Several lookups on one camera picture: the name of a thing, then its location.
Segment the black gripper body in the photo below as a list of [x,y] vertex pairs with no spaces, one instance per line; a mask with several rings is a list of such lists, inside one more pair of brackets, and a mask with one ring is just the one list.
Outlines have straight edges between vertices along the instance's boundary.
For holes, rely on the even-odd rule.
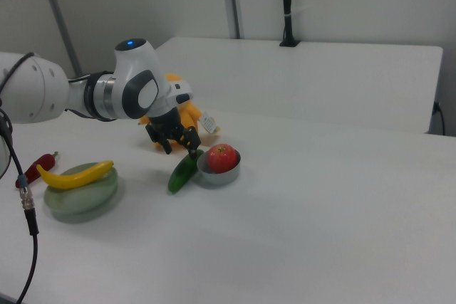
[[182,136],[182,124],[177,109],[171,109],[164,115],[148,117],[147,133],[152,141],[179,140]]

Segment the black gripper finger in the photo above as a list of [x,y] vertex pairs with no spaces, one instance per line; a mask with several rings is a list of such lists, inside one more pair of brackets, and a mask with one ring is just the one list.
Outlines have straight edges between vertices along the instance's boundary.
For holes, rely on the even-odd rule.
[[177,132],[177,142],[187,150],[191,159],[197,159],[201,140],[194,126],[180,127]]
[[166,135],[156,130],[151,123],[146,124],[145,129],[149,134],[150,139],[159,144],[166,154],[170,154],[172,151],[171,144],[169,143]]

